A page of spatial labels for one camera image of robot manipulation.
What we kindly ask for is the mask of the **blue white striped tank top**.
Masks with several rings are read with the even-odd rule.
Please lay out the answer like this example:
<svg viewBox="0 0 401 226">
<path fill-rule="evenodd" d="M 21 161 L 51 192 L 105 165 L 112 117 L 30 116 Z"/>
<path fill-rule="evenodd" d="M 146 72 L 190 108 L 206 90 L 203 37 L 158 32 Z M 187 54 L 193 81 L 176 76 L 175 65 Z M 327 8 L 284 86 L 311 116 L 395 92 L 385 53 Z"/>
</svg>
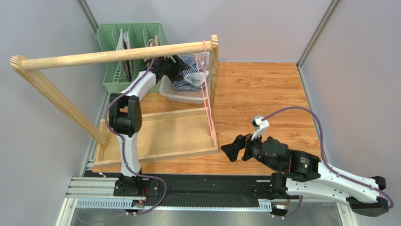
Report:
<svg viewBox="0 0 401 226">
<path fill-rule="evenodd" d="M 184 63 L 190 66 L 189 70 L 183 71 L 183 79 L 172 82 L 172 87 L 178 91 L 201 91 L 200 85 L 203 83 L 203 77 L 199 77 L 197 73 L 197 67 L 194 56 L 182 56 L 180 57 Z M 209 71 L 206 69 L 207 83 L 209 81 Z"/>
</svg>

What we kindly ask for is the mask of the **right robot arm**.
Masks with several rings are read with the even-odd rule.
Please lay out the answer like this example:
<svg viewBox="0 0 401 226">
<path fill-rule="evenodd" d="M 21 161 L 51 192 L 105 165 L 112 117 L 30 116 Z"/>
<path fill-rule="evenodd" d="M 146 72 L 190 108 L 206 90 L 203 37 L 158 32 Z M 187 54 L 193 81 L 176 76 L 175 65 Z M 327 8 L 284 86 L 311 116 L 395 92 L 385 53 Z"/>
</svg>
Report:
<svg viewBox="0 0 401 226">
<path fill-rule="evenodd" d="M 292 150 L 287 144 L 268 137 L 252 139 L 238 135 L 221 150 L 231 162 L 244 149 L 242 161 L 255 159 L 274 170 L 270 183 L 262 190 L 268 200 L 289 199 L 292 196 L 331 200 L 351 208 L 357 214 L 378 217 L 389 211 L 388 200 L 380 197 L 385 179 L 380 176 L 364 178 L 336 169 L 310 153 Z"/>
</svg>

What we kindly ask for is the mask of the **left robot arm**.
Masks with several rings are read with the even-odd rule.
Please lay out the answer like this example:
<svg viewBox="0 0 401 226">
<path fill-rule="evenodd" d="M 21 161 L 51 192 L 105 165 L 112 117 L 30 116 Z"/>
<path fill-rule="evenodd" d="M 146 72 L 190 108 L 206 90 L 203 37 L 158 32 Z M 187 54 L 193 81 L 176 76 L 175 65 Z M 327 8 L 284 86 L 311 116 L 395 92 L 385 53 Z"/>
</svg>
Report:
<svg viewBox="0 0 401 226">
<path fill-rule="evenodd" d="M 139 196 L 144 191 L 137 140 L 142 127 L 141 101 L 145 94 L 163 77 L 179 80 L 181 72 L 189 70 L 177 55 L 149 59 L 142 71 L 120 94 L 110 96 L 105 122 L 110 132 L 117 136 L 121 153 L 121 170 L 115 182 L 114 196 Z"/>
</svg>

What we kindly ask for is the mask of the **pink wire hanger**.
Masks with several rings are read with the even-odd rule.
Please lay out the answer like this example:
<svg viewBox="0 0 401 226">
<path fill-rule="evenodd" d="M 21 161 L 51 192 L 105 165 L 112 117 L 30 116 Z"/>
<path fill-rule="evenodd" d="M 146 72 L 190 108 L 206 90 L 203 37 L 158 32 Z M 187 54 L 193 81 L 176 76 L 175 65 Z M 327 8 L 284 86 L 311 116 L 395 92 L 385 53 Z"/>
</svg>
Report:
<svg viewBox="0 0 401 226">
<path fill-rule="evenodd" d="M 205 42 L 205 40 L 201 40 L 201 41 L 203 43 L 203 49 L 204 49 L 204 60 L 201 61 L 199 54 L 195 53 L 195 62 L 196 62 L 198 76 L 203 77 L 203 83 L 200 85 L 200 88 L 201 88 L 201 92 L 202 92 L 203 103 L 204 103 L 205 110 L 206 110 L 206 116 L 208 119 L 211 139 L 212 139 L 212 141 L 216 141 L 215 126 L 214 126 L 213 119 L 212 119 L 212 111 L 211 111 L 211 104 L 210 104 L 210 98 L 209 98 L 209 89 L 208 89 L 208 83 L 207 83 L 207 79 L 206 79 L 206 66 L 205 66 L 206 42 Z"/>
</svg>

